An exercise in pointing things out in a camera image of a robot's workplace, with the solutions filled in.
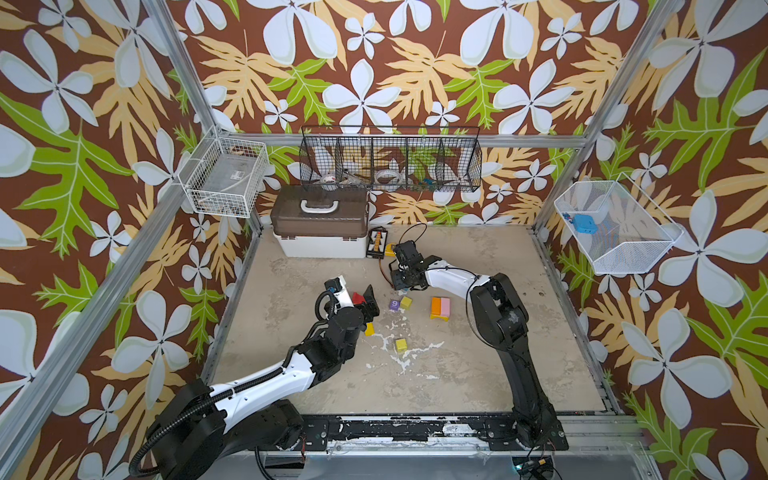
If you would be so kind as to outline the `pink wooden block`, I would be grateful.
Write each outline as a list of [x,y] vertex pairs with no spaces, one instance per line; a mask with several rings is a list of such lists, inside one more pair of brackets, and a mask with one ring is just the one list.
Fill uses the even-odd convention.
[[449,318],[451,315],[451,300],[447,297],[440,299],[440,316],[443,318]]

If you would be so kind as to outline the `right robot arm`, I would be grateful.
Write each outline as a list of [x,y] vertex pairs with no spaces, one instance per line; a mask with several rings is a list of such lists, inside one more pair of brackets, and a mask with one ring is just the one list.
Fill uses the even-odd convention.
[[465,300],[473,333],[499,355],[513,397],[511,438],[522,447],[568,448],[555,408],[543,390],[529,348],[529,314],[509,277],[476,274],[423,256],[416,242],[393,247],[390,274],[397,290],[440,289]]

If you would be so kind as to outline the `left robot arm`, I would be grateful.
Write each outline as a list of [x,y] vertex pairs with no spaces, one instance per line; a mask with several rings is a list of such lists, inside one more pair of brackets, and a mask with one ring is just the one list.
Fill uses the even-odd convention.
[[303,419],[289,396],[338,373],[380,309],[373,288],[354,296],[336,277],[326,281],[314,313],[310,331],[283,361],[228,383],[184,386],[147,431],[129,463],[130,476],[198,479],[234,453],[294,446]]

